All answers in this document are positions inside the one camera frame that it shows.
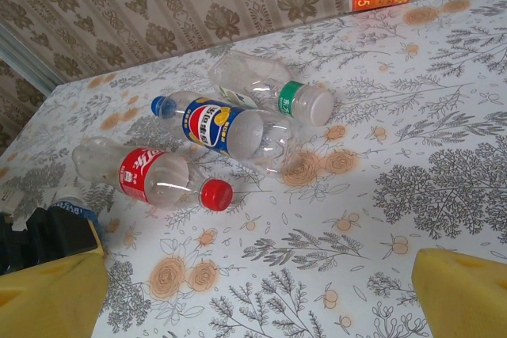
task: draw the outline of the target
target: black object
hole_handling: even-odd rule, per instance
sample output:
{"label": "black object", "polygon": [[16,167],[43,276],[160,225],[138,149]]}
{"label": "black object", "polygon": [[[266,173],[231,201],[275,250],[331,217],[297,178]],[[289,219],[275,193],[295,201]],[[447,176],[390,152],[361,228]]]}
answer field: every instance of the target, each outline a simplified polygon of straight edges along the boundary
{"label": "black object", "polygon": [[0,218],[0,275],[96,249],[92,229],[88,219],[55,206],[38,207],[23,231]]}

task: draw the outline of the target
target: blue bottle label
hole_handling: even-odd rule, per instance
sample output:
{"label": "blue bottle label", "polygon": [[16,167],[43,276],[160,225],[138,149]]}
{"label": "blue bottle label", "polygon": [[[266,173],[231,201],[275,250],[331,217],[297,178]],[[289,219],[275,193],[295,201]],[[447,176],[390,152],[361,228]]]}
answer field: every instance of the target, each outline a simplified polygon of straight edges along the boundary
{"label": "blue bottle label", "polygon": [[62,209],[68,210],[81,218],[89,219],[90,221],[92,221],[93,226],[95,227],[95,230],[99,234],[98,217],[90,209],[86,209],[86,208],[80,207],[80,206],[75,206],[74,204],[72,204],[68,201],[56,202],[52,206],[61,207]]}
{"label": "blue bottle label", "polygon": [[229,156],[227,149],[229,126],[243,111],[244,108],[227,103],[197,98],[185,111],[183,132],[189,140]]}

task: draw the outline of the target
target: red bottle cap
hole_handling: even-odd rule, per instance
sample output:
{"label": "red bottle cap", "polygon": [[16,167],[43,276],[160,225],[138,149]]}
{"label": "red bottle cap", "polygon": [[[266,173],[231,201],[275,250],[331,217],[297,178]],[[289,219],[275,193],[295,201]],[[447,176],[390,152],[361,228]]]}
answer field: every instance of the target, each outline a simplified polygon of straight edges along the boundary
{"label": "red bottle cap", "polygon": [[208,180],[200,190],[200,201],[210,210],[224,211],[231,204],[232,187],[222,180]]}

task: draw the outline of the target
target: floral tablecloth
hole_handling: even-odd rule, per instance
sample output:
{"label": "floral tablecloth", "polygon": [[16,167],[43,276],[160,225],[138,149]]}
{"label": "floral tablecloth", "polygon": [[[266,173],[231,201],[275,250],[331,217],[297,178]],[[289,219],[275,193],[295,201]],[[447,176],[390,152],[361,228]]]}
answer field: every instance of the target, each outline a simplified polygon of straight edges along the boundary
{"label": "floral tablecloth", "polygon": [[[424,0],[59,86],[2,156],[16,217],[74,184],[105,228],[110,287],[94,336],[430,336],[410,283],[419,249],[507,263],[507,7]],[[272,180],[172,138],[150,102],[211,92],[230,49],[287,63],[337,98]],[[76,177],[95,135],[190,154],[232,206],[157,210]]]}

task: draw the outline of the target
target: beige damask wallpaper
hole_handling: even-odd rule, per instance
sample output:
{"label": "beige damask wallpaper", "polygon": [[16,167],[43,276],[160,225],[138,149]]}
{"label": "beige damask wallpaper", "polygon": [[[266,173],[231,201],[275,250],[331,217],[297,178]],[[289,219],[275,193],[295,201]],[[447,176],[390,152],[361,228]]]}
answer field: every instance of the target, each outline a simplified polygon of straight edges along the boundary
{"label": "beige damask wallpaper", "polygon": [[45,96],[0,60],[0,154],[16,138]]}
{"label": "beige damask wallpaper", "polygon": [[66,80],[341,13],[341,0],[0,0],[0,22]]}

